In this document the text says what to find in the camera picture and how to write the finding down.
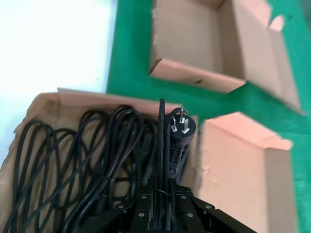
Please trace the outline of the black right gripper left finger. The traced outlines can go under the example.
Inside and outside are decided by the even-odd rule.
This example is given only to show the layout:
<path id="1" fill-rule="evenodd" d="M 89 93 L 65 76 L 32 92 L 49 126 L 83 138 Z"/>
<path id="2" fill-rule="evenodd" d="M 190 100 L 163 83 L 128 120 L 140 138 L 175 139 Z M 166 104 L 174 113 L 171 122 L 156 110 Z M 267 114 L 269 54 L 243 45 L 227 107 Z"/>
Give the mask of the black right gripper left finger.
<path id="1" fill-rule="evenodd" d="M 149 231 L 153 210 L 153 187 L 144 186 L 134 196 L 99 218 L 98 233 L 132 233 Z"/>

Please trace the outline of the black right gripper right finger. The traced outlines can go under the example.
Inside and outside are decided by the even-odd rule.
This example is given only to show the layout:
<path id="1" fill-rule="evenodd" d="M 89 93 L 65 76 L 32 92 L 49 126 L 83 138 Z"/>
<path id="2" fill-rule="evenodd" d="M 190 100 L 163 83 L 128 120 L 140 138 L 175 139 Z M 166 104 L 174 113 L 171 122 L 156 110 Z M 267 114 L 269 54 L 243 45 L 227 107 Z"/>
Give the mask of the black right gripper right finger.
<path id="1" fill-rule="evenodd" d="M 174 233 L 232 233 L 233 218 L 199 198 L 188 187 L 170 187 L 170 231 Z"/>

